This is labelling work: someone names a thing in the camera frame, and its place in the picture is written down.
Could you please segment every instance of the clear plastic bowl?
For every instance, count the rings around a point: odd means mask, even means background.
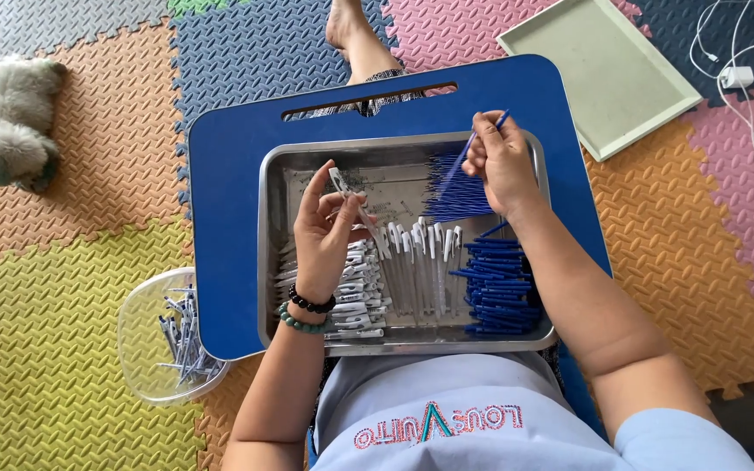
[[[230,364],[225,363],[211,379],[204,377],[179,384],[179,372],[158,363],[174,363],[159,316],[169,317],[165,296],[178,301],[181,292],[170,288],[196,286],[194,268],[177,268],[154,276],[132,290],[118,311],[118,357],[124,379],[136,396],[154,406],[172,406],[211,391],[223,380]]]

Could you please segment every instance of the power adapter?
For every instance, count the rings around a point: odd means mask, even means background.
[[[749,85],[752,85],[754,75],[752,74],[752,68],[748,65],[727,67],[717,80],[720,80],[721,88],[747,88]]]

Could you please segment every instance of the white dog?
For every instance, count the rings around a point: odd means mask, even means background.
[[[55,176],[59,151],[48,133],[65,71],[51,59],[0,62],[0,186],[42,192]]]

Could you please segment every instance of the blue lap desk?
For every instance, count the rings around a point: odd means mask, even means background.
[[[281,119],[289,111],[451,82],[457,86],[453,93],[383,106],[372,117]],[[506,108],[543,145],[552,208],[611,273],[563,82],[548,59],[518,55],[220,108],[197,118],[188,132],[199,332],[206,350],[237,359],[265,349],[257,333],[258,175],[270,150],[292,143],[467,131],[473,113]]]

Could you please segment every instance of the person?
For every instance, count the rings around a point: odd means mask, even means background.
[[[333,0],[330,21],[329,40],[350,61],[352,82],[401,70],[367,27],[359,0]],[[355,107],[362,113],[374,102]],[[473,116],[478,137],[462,169],[482,179],[491,208],[522,242],[545,309],[592,382],[610,444],[575,416],[550,366],[534,352],[345,357],[320,394],[313,468],[754,469],[719,428],[659,329],[555,216],[514,120],[501,130],[494,125],[501,115]],[[322,195],[332,166],[327,162],[313,176],[293,226],[295,290],[319,306],[339,283],[347,244],[367,236],[352,231],[364,198]],[[287,313],[282,318],[308,325],[326,319],[295,303]],[[322,335],[280,322],[237,414],[225,470],[302,468],[323,345]]]

